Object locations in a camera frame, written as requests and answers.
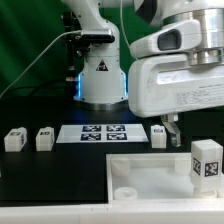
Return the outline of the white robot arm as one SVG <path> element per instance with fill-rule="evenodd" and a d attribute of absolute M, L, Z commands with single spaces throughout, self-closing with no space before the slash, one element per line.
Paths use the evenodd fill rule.
<path fill-rule="evenodd" d="M 61 1 L 81 25 L 79 101 L 98 109 L 126 100 L 139 117 L 161 117 L 176 147 L 178 113 L 224 106 L 224 0 Z M 129 5 L 160 30 L 130 45 L 136 61 L 125 75 L 119 31 L 99 9 Z"/>

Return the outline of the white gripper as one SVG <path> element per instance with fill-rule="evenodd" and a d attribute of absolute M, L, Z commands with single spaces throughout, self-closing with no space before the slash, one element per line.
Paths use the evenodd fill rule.
<path fill-rule="evenodd" d="M 130 46 L 136 61 L 128 75 L 130 110 L 161 116 L 174 147 L 181 146 L 178 112 L 224 106 L 224 62 L 192 66 L 187 52 L 202 42 L 200 23 L 167 25 Z"/>

